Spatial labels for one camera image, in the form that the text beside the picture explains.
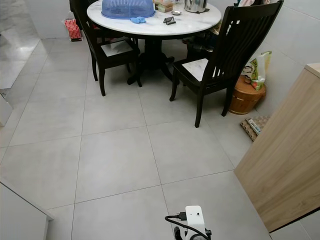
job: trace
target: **table pedestal base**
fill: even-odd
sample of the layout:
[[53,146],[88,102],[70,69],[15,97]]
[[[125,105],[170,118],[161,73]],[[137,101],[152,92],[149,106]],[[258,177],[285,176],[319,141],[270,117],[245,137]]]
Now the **table pedestal base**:
[[129,77],[127,81],[129,85],[133,84],[137,77],[140,77],[145,69],[161,69],[164,75],[172,81],[172,74],[169,71],[166,63],[173,63],[175,58],[173,56],[167,57],[162,52],[161,48],[162,40],[145,40],[144,53],[139,56],[137,72],[133,76]]

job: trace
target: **small dish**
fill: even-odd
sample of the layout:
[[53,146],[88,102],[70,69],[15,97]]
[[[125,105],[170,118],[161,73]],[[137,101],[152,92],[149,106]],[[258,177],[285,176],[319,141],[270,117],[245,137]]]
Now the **small dish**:
[[181,14],[181,12],[180,11],[172,11],[171,12],[173,15],[176,15],[176,16],[178,16],[178,15],[180,15]]

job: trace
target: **blue cloth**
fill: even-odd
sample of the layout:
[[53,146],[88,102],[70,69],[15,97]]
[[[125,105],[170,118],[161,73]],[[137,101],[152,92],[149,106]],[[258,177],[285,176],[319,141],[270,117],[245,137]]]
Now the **blue cloth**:
[[146,19],[143,16],[138,16],[130,18],[130,21],[134,24],[143,24],[146,22]]

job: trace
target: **black cable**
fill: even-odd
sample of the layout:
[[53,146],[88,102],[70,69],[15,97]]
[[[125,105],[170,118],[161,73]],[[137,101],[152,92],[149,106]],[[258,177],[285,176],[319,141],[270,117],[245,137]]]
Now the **black cable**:
[[206,235],[204,235],[202,232],[200,232],[199,230],[191,227],[191,226],[188,226],[188,225],[184,225],[183,223],[180,223],[178,221],[174,221],[174,220],[171,220],[171,219],[178,219],[179,218],[179,215],[175,215],[175,216],[165,216],[164,219],[170,223],[173,223],[173,224],[176,224],[176,225],[179,225],[183,228],[186,228],[186,229],[190,229],[194,232],[196,232],[197,234],[201,235],[202,237],[204,237],[206,240],[210,240],[210,238],[208,238]]

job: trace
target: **white marble seat cushion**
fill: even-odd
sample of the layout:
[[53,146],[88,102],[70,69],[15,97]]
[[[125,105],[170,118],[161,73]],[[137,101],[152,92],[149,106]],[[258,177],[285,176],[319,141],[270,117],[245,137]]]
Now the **white marble seat cushion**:
[[203,58],[196,61],[187,62],[185,64],[182,64],[182,66],[191,73],[195,79],[197,79],[199,82],[202,81],[202,76],[204,75],[205,68],[207,66],[208,59]]
[[111,44],[102,45],[101,48],[107,57],[123,54],[133,50],[126,41],[118,41]]

